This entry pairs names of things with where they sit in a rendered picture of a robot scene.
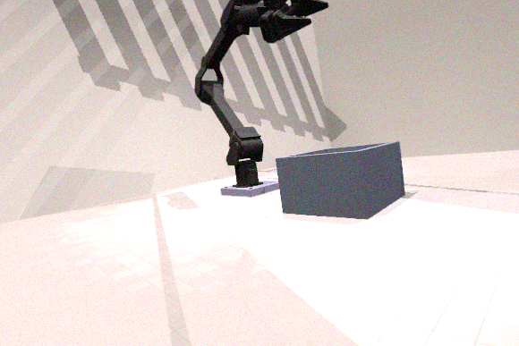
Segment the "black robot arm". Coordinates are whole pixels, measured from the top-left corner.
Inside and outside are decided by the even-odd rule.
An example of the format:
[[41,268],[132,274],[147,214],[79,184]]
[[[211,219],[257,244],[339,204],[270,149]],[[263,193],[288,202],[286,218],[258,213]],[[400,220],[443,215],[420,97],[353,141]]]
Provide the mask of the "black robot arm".
[[[220,18],[220,30],[208,52],[202,56],[200,69],[195,75],[195,94],[208,104],[229,135],[227,165],[234,165],[236,184],[232,187],[248,188],[263,184],[259,182],[257,164],[262,162],[263,142],[254,127],[244,127],[233,109],[224,99],[224,76],[220,65],[230,46],[242,34],[249,35],[250,28],[259,27],[254,18],[256,5],[262,11],[277,11],[280,0],[229,0]],[[236,5],[236,6],[235,6]],[[241,7],[239,7],[241,6]],[[217,80],[201,80],[206,70],[214,69]],[[250,158],[251,160],[239,161]]]

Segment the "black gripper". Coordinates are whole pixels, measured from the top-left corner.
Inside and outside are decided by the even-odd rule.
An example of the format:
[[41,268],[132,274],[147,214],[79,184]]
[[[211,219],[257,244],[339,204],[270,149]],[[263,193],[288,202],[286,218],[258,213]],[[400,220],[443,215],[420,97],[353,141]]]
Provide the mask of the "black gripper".
[[328,3],[321,0],[291,0],[291,3],[289,6],[285,0],[280,0],[276,12],[262,11],[260,6],[264,3],[256,5],[254,18],[268,44],[275,44],[281,38],[311,25],[311,18],[306,17],[328,8]]

